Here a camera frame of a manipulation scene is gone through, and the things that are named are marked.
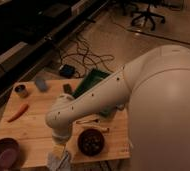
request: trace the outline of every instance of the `orange carrot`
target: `orange carrot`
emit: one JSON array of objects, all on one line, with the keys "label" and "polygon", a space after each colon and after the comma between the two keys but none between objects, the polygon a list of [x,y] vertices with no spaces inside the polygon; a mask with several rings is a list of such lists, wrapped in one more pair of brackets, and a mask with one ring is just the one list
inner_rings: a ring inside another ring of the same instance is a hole
[{"label": "orange carrot", "polygon": [[21,115],[23,115],[27,109],[29,108],[28,104],[23,104],[20,109],[15,113],[10,119],[7,120],[7,122],[12,122],[16,119],[18,119]]}]

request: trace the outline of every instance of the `wooden tabletop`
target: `wooden tabletop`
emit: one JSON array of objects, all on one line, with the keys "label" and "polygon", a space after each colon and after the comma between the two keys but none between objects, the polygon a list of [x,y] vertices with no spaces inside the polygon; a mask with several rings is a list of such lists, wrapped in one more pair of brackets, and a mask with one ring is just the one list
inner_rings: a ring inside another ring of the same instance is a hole
[{"label": "wooden tabletop", "polygon": [[[68,83],[75,90],[79,82],[80,80],[77,79],[47,81],[49,89],[44,93],[39,92],[33,82],[22,82],[14,85],[15,87],[18,84],[24,84],[30,94],[27,98],[21,99],[12,91],[0,122],[0,139],[11,137],[18,141],[21,147],[19,161],[21,167],[46,165],[47,155],[52,151],[55,143],[51,137],[52,130],[45,124],[45,114],[57,96],[63,92],[63,84]],[[24,103],[29,104],[28,110],[17,120],[8,123],[8,118],[13,116]],[[129,158],[126,111],[117,111],[109,118],[94,114],[81,120],[92,118],[100,118],[101,122],[98,126],[110,128],[108,133],[103,133],[105,138],[104,149],[95,157],[83,155],[77,147],[77,139],[85,128],[74,123],[73,135],[66,145],[67,150],[72,155],[72,163]]]}]

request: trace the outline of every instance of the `wire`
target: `wire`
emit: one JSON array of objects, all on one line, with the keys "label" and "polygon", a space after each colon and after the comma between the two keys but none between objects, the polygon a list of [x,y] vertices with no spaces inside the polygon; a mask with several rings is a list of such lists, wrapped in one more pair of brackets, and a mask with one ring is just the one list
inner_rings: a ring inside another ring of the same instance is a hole
[{"label": "wire", "polygon": [[85,39],[80,32],[77,32],[74,37],[72,36],[68,38],[70,42],[73,42],[76,45],[76,52],[74,53],[67,53],[61,47],[56,45],[56,42],[52,38],[46,38],[48,42],[51,43],[53,46],[53,50],[59,55],[60,64],[63,65],[67,58],[71,59],[72,61],[78,63],[80,66],[84,68],[84,73],[80,73],[76,71],[74,74],[74,78],[82,78],[87,75],[89,71],[93,68],[99,69],[100,64],[107,70],[108,72],[112,73],[113,71],[107,66],[106,62],[111,62],[114,60],[114,56],[111,54],[106,55],[98,55],[91,51],[90,44],[88,43],[87,39]]}]

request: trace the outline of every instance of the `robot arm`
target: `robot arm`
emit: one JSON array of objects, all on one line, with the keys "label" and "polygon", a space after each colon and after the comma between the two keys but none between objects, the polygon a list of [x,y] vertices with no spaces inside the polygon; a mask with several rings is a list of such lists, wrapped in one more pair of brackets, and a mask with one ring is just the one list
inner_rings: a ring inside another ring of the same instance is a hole
[{"label": "robot arm", "polygon": [[59,144],[76,119],[129,102],[131,169],[190,170],[190,50],[167,45],[126,64],[77,99],[58,97],[46,123]]},{"label": "robot arm", "polygon": [[126,64],[75,100],[67,94],[60,95],[46,115],[46,123],[53,129],[54,140],[62,144],[68,141],[73,121],[98,113],[105,107],[128,102],[144,65],[158,56],[159,48],[150,51]]}]

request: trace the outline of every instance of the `dark bowl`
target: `dark bowl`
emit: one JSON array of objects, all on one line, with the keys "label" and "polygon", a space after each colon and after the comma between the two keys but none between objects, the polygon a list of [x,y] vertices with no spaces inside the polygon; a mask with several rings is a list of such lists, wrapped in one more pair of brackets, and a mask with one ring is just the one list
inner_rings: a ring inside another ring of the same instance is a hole
[{"label": "dark bowl", "polygon": [[102,151],[104,142],[104,137],[100,131],[87,129],[78,138],[78,148],[87,156],[95,156]]},{"label": "dark bowl", "polygon": [[15,92],[19,93],[19,92],[21,92],[21,91],[23,91],[25,89],[26,89],[25,85],[20,84],[20,85],[15,87]]},{"label": "dark bowl", "polygon": [[9,169],[16,162],[19,155],[18,142],[12,138],[0,140],[0,171]]}]

